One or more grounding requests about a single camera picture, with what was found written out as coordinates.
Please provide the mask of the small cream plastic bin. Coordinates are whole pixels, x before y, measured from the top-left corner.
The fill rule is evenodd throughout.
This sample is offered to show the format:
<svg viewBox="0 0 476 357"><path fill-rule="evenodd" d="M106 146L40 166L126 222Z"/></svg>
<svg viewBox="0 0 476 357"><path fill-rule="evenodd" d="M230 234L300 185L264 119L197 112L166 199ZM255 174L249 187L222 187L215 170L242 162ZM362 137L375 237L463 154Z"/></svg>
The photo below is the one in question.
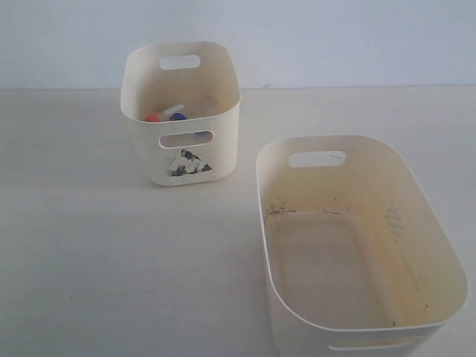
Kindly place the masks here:
<svg viewBox="0 0 476 357"><path fill-rule="evenodd" d="M187 120L145 122L178 104ZM146 177L161 186L223 179L237 164L240 89L227 49L216 42L152 44L126 60L120 110ZM209 131L209 140L196 132Z"/></svg>

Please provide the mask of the large cream plastic bin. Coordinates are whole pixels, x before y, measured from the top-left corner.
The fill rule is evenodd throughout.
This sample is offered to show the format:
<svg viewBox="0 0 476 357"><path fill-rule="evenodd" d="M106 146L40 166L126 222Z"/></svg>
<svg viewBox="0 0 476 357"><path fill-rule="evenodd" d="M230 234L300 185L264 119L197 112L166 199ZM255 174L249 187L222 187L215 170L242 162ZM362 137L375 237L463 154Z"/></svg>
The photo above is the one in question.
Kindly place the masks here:
<svg viewBox="0 0 476 357"><path fill-rule="evenodd" d="M403 158L361 135L284 138L257 156L281 356L409 356L466 304L466 272Z"/></svg>

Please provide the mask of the orange-capped clear tube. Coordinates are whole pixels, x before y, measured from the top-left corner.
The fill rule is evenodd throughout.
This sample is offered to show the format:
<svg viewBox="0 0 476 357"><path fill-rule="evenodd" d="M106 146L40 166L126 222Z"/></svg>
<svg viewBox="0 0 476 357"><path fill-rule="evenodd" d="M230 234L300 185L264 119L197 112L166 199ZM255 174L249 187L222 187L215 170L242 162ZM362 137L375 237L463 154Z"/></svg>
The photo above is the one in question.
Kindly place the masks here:
<svg viewBox="0 0 476 357"><path fill-rule="evenodd" d="M182 109L184 108L184 104L180 103L176 106L170 107L168 109L165 109L161 112L156 112L152 113L150 115L147 115L144 118L145 122L149 123L157 123L157 122L163 122L163 121L170 121L170 118L175 114L179 113Z"/></svg>

